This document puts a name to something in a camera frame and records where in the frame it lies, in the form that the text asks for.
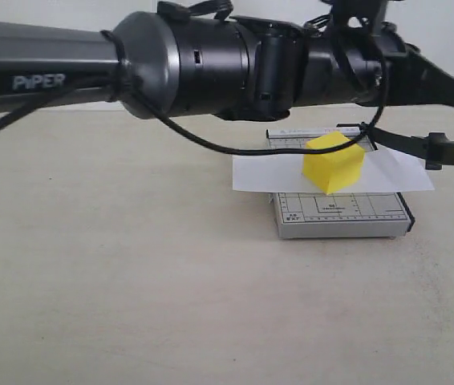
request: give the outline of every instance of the white paper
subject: white paper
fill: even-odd
[[[233,189],[253,193],[322,193],[302,175],[303,155],[235,156]],[[368,152],[360,180],[336,193],[432,191],[434,185],[418,158],[391,150]]]

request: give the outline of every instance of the table surface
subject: table surface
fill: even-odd
[[[372,112],[179,122],[250,148]],[[449,108],[380,125],[454,140]],[[0,384],[454,383],[454,168],[432,179],[407,237],[280,241],[228,156],[122,111],[30,116],[0,133]]]

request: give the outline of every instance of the paper cutter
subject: paper cutter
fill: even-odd
[[[358,128],[318,130],[269,130],[270,148],[303,148],[305,143],[328,132],[340,131],[347,137],[359,134]],[[368,138],[360,143],[367,152],[376,150]],[[275,193],[278,234],[294,238],[403,237],[415,218],[400,193],[333,194]]]

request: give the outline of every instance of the black robotic arm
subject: black robotic arm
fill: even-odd
[[[176,131],[176,116],[275,122],[293,107],[324,104],[380,107],[380,114],[391,105],[454,107],[454,78],[384,22],[387,0],[329,3],[328,15],[304,26],[228,18],[229,0],[160,2],[156,13],[131,14],[113,31],[0,22],[0,112],[16,112],[0,129],[34,107],[98,101],[120,101],[134,116]],[[351,18],[361,26],[350,27]],[[363,134],[427,160],[430,169],[454,165],[454,143],[440,134],[384,135],[375,123],[361,125]]]

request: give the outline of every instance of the yellow foam block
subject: yellow foam block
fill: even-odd
[[[307,142],[306,148],[330,148],[348,140],[341,132],[332,132]],[[358,144],[331,154],[304,155],[302,173],[325,194],[336,193],[360,179],[364,155],[364,148]]]

